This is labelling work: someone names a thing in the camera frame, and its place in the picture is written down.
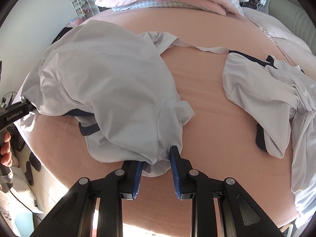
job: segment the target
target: metal pivot screw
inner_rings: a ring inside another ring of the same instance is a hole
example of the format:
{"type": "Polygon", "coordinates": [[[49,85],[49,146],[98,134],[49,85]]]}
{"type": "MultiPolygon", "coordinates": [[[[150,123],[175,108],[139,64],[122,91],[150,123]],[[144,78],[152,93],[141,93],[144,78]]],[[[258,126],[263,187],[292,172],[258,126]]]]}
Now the metal pivot screw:
{"type": "Polygon", "coordinates": [[[193,176],[196,176],[196,175],[198,175],[198,171],[197,171],[196,169],[191,169],[191,170],[189,171],[189,174],[190,174],[190,175],[193,175],[193,176]]]}
{"type": "Polygon", "coordinates": [[[115,171],[115,174],[118,175],[118,176],[124,175],[124,173],[125,173],[125,172],[124,172],[123,169],[118,169],[118,170],[115,171]]]}
{"type": "Polygon", "coordinates": [[[226,183],[229,184],[229,185],[233,185],[233,184],[235,184],[235,180],[232,179],[232,178],[227,178],[226,179],[226,183]]]}
{"type": "Polygon", "coordinates": [[[88,182],[88,178],[85,178],[85,177],[79,180],[79,183],[82,185],[86,184],[87,182],[88,182]]]}

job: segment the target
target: blue gripper pad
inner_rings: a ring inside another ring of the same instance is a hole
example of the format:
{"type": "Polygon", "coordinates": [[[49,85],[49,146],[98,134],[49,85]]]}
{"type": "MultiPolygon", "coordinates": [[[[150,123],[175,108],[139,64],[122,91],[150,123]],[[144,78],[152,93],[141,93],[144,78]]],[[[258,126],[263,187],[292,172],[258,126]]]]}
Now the blue gripper pad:
{"type": "Polygon", "coordinates": [[[181,199],[179,172],[178,172],[177,163],[176,163],[173,151],[171,151],[171,150],[170,150],[170,158],[169,159],[170,159],[170,165],[171,165],[171,171],[172,171],[172,177],[173,177],[173,183],[174,183],[176,195],[177,195],[178,199],[181,199]]]}
{"type": "Polygon", "coordinates": [[[142,172],[143,172],[143,162],[138,162],[136,171],[135,171],[135,176],[134,176],[134,187],[132,191],[133,199],[135,199],[138,194],[142,172]]]}

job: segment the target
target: black slipper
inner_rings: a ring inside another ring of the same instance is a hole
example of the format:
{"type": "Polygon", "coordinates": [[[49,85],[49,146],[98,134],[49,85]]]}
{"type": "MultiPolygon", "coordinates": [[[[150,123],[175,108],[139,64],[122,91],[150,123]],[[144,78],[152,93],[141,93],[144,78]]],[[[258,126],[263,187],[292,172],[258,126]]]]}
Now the black slipper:
{"type": "Polygon", "coordinates": [[[25,177],[30,186],[34,184],[34,179],[33,179],[33,174],[32,174],[32,168],[31,168],[31,163],[28,161],[26,162],[26,172],[25,172],[25,177]]]}
{"type": "Polygon", "coordinates": [[[29,161],[31,163],[31,165],[35,168],[36,171],[40,171],[41,169],[41,163],[40,161],[35,157],[34,153],[31,152],[30,157],[29,157],[29,161]]]}

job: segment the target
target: navy trim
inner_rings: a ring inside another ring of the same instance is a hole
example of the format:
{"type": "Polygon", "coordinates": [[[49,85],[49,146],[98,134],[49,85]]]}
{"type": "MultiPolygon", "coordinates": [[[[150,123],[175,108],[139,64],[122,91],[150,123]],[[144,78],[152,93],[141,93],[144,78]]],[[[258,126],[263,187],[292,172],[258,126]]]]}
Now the navy trim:
{"type": "Polygon", "coordinates": [[[88,136],[88,135],[94,134],[97,131],[100,131],[100,127],[97,123],[91,126],[83,127],[81,123],[79,122],[79,130],[83,136],[88,136]]]}
{"type": "Polygon", "coordinates": [[[268,62],[268,61],[261,61],[261,60],[259,60],[259,59],[257,59],[257,58],[254,58],[254,57],[252,57],[252,56],[250,56],[250,55],[247,55],[247,54],[244,54],[244,53],[238,52],[238,51],[233,51],[233,50],[232,50],[232,51],[229,51],[228,53],[237,53],[237,54],[242,55],[242,56],[244,56],[245,58],[249,59],[250,61],[253,61],[253,62],[258,63],[259,65],[261,65],[261,66],[263,66],[263,67],[266,67],[266,66],[268,65],[268,66],[271,66],[271,67],[277,69],[277,68],[274,66],[274,59],[273,59],[270,55],[269,55],[268,58],[267,58],[267,60],[270,60],[270,62],[268,62]]]}
{"type": "Polygon", "coordinates": [[[72,27],[64,27],[60,33],[58,34],[58,36],[56,36],[56,38],[54,39],[54,41],[52,42],[55,43],[57,42],[60,38],[62,38],[68,31],[72,30],[72,27]]]}
{"type": "Polygon", "coordinates": [[[260,148],[261,150],[265,152],[268,152],[267,147],[265,146],[264,129],[259,123],[257,124],[256,144],[258,148],[260,148]]]}
{"type": "Polygon", "coordinates": [[[73,116],[73,117],[79,117],[79,116],[94,116],[93,113],[90,113],[90,112],[86,112],[86,111],[82,111],[80,109],[74,109],[74,110],[71,110],[69,112],[67,112],[66,114],[64,114],[63,116],[73,116]]]}

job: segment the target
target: black gripper frame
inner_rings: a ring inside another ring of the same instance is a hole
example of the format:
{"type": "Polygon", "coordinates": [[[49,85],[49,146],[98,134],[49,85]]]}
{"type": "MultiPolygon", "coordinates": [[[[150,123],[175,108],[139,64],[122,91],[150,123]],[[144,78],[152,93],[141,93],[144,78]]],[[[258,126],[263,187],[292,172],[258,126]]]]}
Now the black gripper frame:
{"type": "Polygon", "coordinates": [[[31,237],[90,237],[97,198],[100,198],[97,237],[123,237],[122,199],[136,197],[135,184],[139,182],[135,183],[135,175],[142,172],[142,168],[143,162],[125,161],[121,169],[105,178],[79,179],[31,237]]]}
{"type": "Polygon", "coordinates": [[[217,237],[214,198],[218,199],[222,233],[225,237],[284,237],[254,199],[233,178],[209,178],[170,148],[176,194],[192,199],[191,237],[217,237]]]}

